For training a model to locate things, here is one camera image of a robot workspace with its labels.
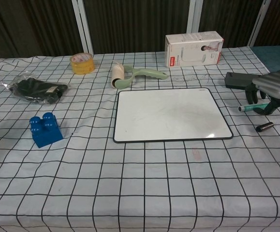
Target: grid pattern tablecloth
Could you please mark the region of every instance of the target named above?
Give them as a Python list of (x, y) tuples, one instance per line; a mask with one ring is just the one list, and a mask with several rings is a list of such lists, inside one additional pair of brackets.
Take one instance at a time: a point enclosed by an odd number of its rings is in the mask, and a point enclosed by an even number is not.
[[(219, 65), (171, 70), (162, 52), (94, 60), (93, 73), (75, 75), (69, 57), (0, 59), (0, 82), (29, 71), (71, 85), (58, 103), (38, 105), (0, 83), (0, 231), (280, 232), (280, 108), (239, 113), (244, 91), (224, 85), (227, 72), (267, 73), (249, 47), (224, 49)], [(169, 75), (137, 77), (129, 89), (209, 88), (233, 139), (115, 144), (113, 60)], [(48, 111), (65, 139), (38, 149), (29, 119)]]

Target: whiteboard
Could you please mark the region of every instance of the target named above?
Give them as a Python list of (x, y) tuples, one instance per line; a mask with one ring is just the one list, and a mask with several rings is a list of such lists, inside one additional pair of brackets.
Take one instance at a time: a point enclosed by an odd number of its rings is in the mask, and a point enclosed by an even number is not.
[(132, 90), (118, 95), (116, 143), (232, 137), (207, 88)]

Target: red label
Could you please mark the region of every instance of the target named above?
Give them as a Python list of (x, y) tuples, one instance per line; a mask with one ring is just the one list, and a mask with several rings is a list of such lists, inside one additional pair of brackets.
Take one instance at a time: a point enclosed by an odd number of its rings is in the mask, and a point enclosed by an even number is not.
[(175, 57), (170, 58), (170, 66), (174, 66), (175, 64)]

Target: yellow tape roll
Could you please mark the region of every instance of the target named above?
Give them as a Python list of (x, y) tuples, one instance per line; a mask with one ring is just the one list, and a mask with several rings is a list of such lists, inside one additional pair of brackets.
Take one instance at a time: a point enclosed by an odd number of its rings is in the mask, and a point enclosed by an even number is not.
[(75, 74), (87, 74), (94, 71), (92, 54), (78, 53), (70, 57), (72, 70)]

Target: white box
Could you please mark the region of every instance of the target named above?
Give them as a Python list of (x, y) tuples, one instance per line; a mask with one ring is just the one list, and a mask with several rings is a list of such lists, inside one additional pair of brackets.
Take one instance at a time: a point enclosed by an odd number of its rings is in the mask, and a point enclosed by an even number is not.
[(216, 31), (165, 36), (168, 68), (217, 64), (223, 38)]

